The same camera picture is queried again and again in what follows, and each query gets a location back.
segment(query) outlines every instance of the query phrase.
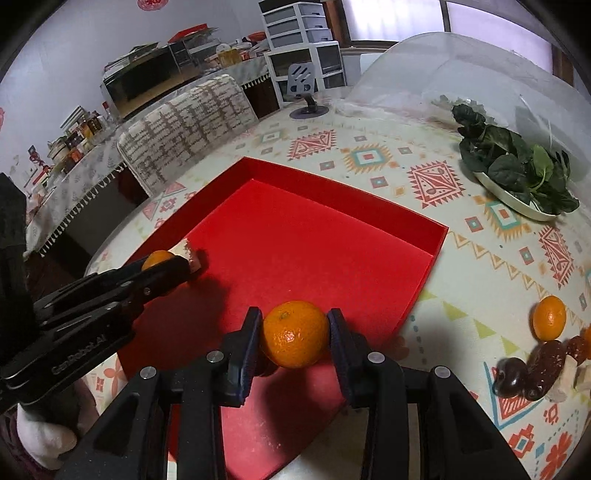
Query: oval plate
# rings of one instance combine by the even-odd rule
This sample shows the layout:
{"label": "oval plate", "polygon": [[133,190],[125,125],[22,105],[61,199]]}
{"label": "oval plate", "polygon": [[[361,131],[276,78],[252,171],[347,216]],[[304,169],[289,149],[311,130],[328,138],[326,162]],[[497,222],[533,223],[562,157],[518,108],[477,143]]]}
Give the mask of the oval plate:
{"label": "oval plate", "polygon": [[523,203],[521,200],[513,197],[512,194],[504,190],[502,187],[492,181],[484,172],[475,172],[474,176],[482,183],[482,186],[491,192],[495,197],[502,201],[505,205],[519,212],[527,218],[537,220],[538,222],[550,222],[558,215],[550,215],[549,213],[540,212],[535,203],[531,202],[529,205]]}

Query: patterned tablecloth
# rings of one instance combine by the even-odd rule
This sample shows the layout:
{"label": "patterned tablecloth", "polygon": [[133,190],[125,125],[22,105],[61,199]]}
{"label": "patterned tablecloth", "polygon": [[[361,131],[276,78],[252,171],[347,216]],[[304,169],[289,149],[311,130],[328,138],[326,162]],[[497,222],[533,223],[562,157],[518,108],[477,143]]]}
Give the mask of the patterned tablecloth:
{"label": "patterned tablecloth", "polygon": [[96,197],[98,190],[109,184],[115,174],[125,168],[123,158],[117,150],[117,140],[127,128],[162,104],[224,73],[233,77],[238,85],[248,88],[265,79],[268,68],[265,58],[257,57],[205,75],[169,93],[118,126],[103,143],[86,154],[45,199],[27,227],[27,255],[33,251],[45,254],[74,216]]}
{"label": "patterned tablecloth", "polygon": [[[589,325],[589,221],[577,211],[544,224],[509,210],[464,174],[460,137],[452,130],[346,118],[334,109],[306,121],[292,120],[288,113],[265,119],[148,200],[105,242],[88,272],[120,267],[181,205],[242,156],[321,175],[433,218],[447,225],[449,234],[387,353],[413,368],[450,367],[531,477],[550,480],[583,433],[589,392],[573,390],[560,404],[530,403],[497,398],[491,384],[500,358],[525,359],[537,344],[528,315],[543,297],[557,295],[567,306],[560,339]],[[125,377],[113,357],[89,381],[104,408]],[[359,478],[365,422],[364,414],[345,410],[277,478]],[[172,476],[175,467],[171,462]]]}

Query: spinach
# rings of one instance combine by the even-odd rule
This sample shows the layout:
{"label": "spinach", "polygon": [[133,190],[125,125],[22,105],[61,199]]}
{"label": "spinach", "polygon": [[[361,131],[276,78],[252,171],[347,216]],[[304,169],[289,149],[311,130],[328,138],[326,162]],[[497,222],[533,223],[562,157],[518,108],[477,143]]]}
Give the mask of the spinach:
{"label": "spinach", "polygon": [[517,158],[519,158],[521,163],[528,163],[532,158],[532,152],[525,143],[525,140],[521,138],[521,135],[516,134],[511,130],[509,130],[509,133],[511,134],[511,144],[513,145],[511,153],[517,155]]}
{"label": "spinach", "polygon": [[491,160],[486,157],[486,154],[476,151],[467,138],[460,142],[460,153],[463,162],[470,171],[487,171],[491,164]]}
{"label": "spinach", "polygon": [[505,190],[527,191],[524,166],[512,153],[498,157],[488,168],[487,175]]}
{"label": "spinach", "polygon": [[531,147],[531,149],[534,152],[533,159],[535,172],[538,174],[538,177],[542,177],[541,183],[544,183],[552,176],[552,172],[554,171],[554,163],[552,162],[552,159],[544,147],[540,145],[534,145]]}
{"label": "spinach", "polygon": [[558,215],[579,207],[566,187],[566,152],[553,156],[540,145],[529,147],[517,133],[487,125],[486,118],[468,105],[454,106],[452,114],[461,125],[460,153],[470,171],[486,173],[514,197],[528,205],[534,202],[545,213]]}
{"label": "spinach", "polygon": [[452,108],[453,117],[460,125],[457,130],[463,137],[479,138],[486,127],[486,118],[471,107],[461,104]]}

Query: red box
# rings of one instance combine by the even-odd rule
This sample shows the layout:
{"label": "red box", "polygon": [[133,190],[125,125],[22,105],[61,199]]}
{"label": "red box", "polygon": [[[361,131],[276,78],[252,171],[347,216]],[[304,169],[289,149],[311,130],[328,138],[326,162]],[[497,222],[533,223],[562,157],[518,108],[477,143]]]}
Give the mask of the red box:
{"label": "red box", "polygon": [[177,32],[174,37],[172,37],[168,43],[175,43],[177,41],[179,41],[181,38],[186,37],[187,35],[190,35],[191,33],[195,33],[198,32],[199,30],[205,30],[207,28],[207,24],[206,23],[202,23],[200,25],[195,25],[194,27],[191,28],[187,28],[185,30],[181,30],[180,32]]}
{"label": "red box", "polygon": [[[131,260],[187,237],[206,253],[203,274],[147,305],[120,352],[128,376],[178,368],[288,300],[343,311],[373,348],[410,312],[447,227],[367,192],[300,170],[243,158],[183,205]],[[226,464],[262,479],[295,458],[340,409],[330,359],[256,378],[240,409],[222,409]],[[175,451],[172,435],[171,451]]]}

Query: mandarin orange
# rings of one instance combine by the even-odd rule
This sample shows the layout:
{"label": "mandarin orange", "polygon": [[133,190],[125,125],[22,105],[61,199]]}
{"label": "mandarin orange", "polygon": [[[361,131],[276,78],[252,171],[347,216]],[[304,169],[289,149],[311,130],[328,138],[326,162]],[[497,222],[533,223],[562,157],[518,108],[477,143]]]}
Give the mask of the mandarin orange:
{"label": "mandarin orange", "polygon": [[532,316],[536,337],[549,342],[557,339],[566,325],[566,307],[558,297],[550,295],[537,304]]}
{"label": "mandarin orange", "polygon": [[276,365],[303,368],[314,365],[327,351],[329,321],[307,301],[288,301],[263,320],[261,349]]}
{"label": "mandarin orange", "polygon": [[142,271],[147,270],[154,265],[158,265],[159,263],[166,262],[172,257],[174,257],[174,254],[168,250],[156,250],[155,252],[150,253],[148,258],[146,258],[142,265]]}

